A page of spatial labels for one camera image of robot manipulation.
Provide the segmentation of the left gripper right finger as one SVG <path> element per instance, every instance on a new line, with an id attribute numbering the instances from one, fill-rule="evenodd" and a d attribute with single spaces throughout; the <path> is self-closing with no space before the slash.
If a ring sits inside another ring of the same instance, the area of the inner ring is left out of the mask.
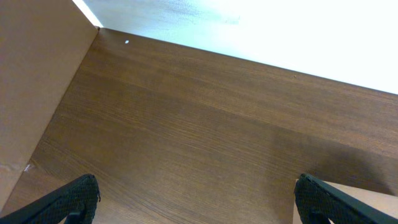
<path id="1" fill-rule="evenodd" d="M 388 215 L 310 175 L 296 181 L 295 205 L 302 223 L 393 223 Z"/>

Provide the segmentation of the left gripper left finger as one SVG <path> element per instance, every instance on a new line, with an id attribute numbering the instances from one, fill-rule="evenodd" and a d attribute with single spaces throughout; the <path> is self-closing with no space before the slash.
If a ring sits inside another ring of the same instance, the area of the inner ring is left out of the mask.
<path id="1" fill-rule="evenodd" d="M 100 190 L 92 174 L 85 174 L 42 198 L 1 218 L 1 223 L 92 224 Z"/>

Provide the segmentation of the brown cardboard box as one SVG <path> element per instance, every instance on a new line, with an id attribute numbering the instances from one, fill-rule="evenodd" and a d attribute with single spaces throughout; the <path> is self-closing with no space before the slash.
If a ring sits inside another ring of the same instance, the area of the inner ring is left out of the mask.
<path id="1" fill-rule="evenodd" d="M 1 1 L 2 206 L 97 33 L 72 0 Z"/>

